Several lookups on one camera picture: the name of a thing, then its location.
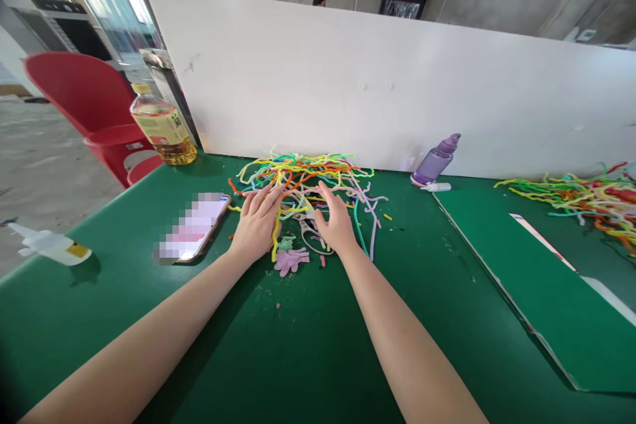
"white board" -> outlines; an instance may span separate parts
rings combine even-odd
[[[636,159],[636,53],[272,0],[150,0],[206,152],[354,152],[412,171],[563,174]]]

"plastic bottle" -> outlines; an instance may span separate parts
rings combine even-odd
[[[37,252],[62,265],[72,266],[82,263],[93,254],[90,248],[86,248],[62,234],[51,231],[35,231],[14,222],[7,223],[7,227],[12,228],[25,238],[22,245],[26,245],[26,248],[18,250],[22,256],[29,256]]]
[[[413,179],[423,185],[434,182],[435,179],[452,161],[452,154],[457,149],[457,142],[461,134],[453,134],[439,143],[424,157],[424,160],[413,173]]]
[[[197,158],[197,149],[177,109],[152,94],[145,83],[133,83],[137,98],[131,115],[165,163],[185,166]]]

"left hand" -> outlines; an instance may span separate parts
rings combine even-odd
[[[240,221],[234,233],[229,252],[252,263],[262,257],[274,244],[272,234],[276,214],[283,200],[284,185],[272,189],[271,185],[250,194],[240,211]]]

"purple water bottle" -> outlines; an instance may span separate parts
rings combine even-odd
[[[440,142],[438,147],[431,149],[413,173],[413,179],[423,185],[435,181],[437,176],[451,163],[452,154],[457,149],[457,142],[461,136],[461,134],[453,134]]]

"green table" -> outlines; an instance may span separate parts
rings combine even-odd
[[[226,251],[237,213],[195,264],[159,267],[151,259],[153,243],[193,193],[230,192],[227,178],[246,163],[202,155],[187,167],[161,166],[69,232],[95,259],[67,268],[33,258],[0,282],[0,392],[11,419]],[[378,208],[393,217],[378,231],[376,264],[492,423],[636,421],[634,399],[568,387],[431,194],[407,174],[386,171],[376,173],[371,192],[390,198]],[[624,282],[615,293],[633,295],[634,269],[620,246],[598,233],[582,237],[576,221],[549,218],[542,204],[505,199],[582,272],[610,286]],[[370,216],[361,215],[369,237]],[[400,421],[345,271],[335,257],[324,269],[319,263],[312,254],[281,279],[269,258],[257,262],[139,421]]]

